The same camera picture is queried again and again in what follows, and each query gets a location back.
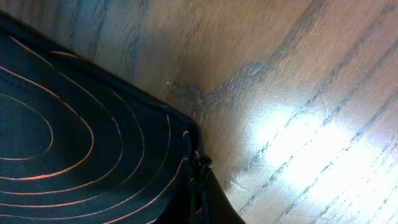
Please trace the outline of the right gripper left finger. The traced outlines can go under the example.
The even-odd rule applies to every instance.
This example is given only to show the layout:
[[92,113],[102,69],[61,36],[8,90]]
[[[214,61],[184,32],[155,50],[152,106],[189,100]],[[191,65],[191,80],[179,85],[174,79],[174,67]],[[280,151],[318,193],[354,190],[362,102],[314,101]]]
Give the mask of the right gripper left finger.
[[181,184],[176,190],[167,208],[156,219],[155,224],[192,224],[202,223],[201,195],[187,185]]

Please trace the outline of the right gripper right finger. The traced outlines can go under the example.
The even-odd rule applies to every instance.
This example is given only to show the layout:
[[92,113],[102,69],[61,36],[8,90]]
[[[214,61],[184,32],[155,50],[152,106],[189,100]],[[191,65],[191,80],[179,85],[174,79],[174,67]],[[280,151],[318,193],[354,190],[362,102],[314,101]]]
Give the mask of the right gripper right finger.
[[211,224],[245,224],[229,202],[212,171],[207,176],[206,194]]

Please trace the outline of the black orange patterned jersey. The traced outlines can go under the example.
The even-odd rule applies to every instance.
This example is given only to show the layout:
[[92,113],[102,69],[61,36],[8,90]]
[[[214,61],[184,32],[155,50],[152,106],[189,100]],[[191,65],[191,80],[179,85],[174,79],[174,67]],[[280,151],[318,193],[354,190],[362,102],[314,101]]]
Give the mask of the black orange patterned jersey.
[[211,160],[189,117],[1,16],[1,222],[155,223]]

